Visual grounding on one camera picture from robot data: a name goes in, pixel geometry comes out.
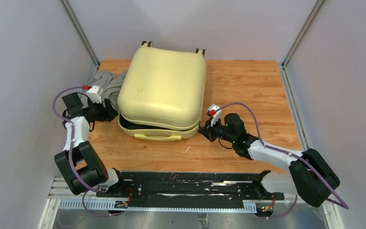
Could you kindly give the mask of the cream suitcase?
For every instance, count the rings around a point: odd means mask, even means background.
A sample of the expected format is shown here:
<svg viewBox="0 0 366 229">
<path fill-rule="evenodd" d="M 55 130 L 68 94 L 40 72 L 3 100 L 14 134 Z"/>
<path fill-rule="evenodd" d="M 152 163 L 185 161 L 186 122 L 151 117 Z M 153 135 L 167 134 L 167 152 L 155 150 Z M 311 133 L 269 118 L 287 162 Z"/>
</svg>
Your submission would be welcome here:
<svg viewBox="0 0 366 229">
<path fill-rule="evenodd" d="M 206 70 L 205 50 L 170 51 L 143 41 L 117 98 L 119 127 L 142 140 L 194 136 L 202 119 Z"/>
</svg>

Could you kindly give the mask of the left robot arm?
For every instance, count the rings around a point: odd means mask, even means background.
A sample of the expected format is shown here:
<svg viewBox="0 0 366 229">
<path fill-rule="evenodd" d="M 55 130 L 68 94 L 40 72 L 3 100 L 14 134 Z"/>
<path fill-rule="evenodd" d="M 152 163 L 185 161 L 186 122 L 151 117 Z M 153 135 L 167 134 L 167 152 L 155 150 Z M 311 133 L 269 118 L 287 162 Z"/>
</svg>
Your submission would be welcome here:
<svg viewBox="0 0 366 229">
<path fill-rule="evenodd" d="M 86 191 L 110 191 L 115 197 L 122 197 L 127 184 L 115 168 L 107 169 L 89 142 L 89 133 L 96 122 L 110 122 L 117 117 L 109 99 L 94 103 L 88 99 L 83 105 L 79 93 L 62 97 L 66 110 L 60 115 L 67 130 L 63 151 L 54 157 L 55 164 L 66 184 L 75 195 Z"/>
</svg>

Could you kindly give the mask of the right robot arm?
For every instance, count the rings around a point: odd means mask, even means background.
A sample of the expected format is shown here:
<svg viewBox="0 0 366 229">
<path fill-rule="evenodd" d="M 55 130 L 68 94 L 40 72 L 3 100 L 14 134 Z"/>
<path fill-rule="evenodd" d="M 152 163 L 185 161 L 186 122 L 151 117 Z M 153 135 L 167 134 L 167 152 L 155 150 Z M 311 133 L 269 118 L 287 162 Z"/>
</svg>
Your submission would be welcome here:
<svg viewBox="0 0 366 229">
<path fill-rule="evenodd" d="M 252 181 L 254 195 L 259 199 L 273 193 L 287 193 L 299 196 L 312 207 L 319 207 L 340 186 L 339 177 L 317 150 L 297 151 L 269 145 L 248 133 L 236 113 L 226 115 L 223 121 L 211 117 L 198 132 L 210 142 L 231 143 L 240 157 L 263 161 L 286 171 L 278 174 L 265 170 Z"/>
</svg>

